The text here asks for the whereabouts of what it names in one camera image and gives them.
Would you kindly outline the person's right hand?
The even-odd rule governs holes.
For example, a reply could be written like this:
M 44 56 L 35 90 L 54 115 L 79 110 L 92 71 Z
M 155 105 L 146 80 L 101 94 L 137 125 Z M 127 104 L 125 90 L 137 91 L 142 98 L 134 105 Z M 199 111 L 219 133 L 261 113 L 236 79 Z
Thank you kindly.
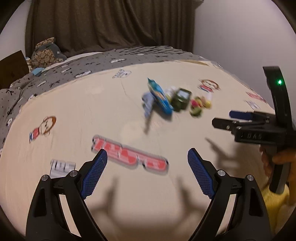
M 273 165 L 275 164 L 290 164 L 290 172 L 288 175 L 287 182 L 291 187 L 292 183 L 295 182 L 295 149 L 287 149 L 281 151 L 271 158 L 267 155 L 266 148 L 267 146 L 260 146 L 259 148 L 265 174 L 268 177 L 270 177 L 273 170 Z

